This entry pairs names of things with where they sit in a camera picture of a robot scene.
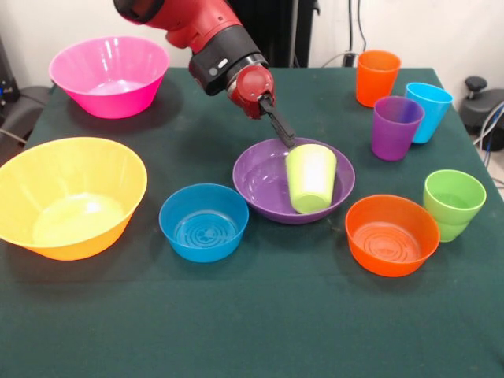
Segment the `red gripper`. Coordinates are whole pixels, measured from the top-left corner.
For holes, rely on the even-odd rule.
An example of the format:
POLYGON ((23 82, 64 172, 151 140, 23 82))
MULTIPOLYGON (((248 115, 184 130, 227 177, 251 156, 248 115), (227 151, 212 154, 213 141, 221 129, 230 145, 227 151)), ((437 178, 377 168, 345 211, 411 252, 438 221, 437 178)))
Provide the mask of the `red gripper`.
POLYGON ((263 65, 248 65, 241 69, 228 86, 228 97, 250 119, 267 115, 282 143, 287 148, 295 145, 295 130, 275 107, 275 82, 272 73, 263 65))

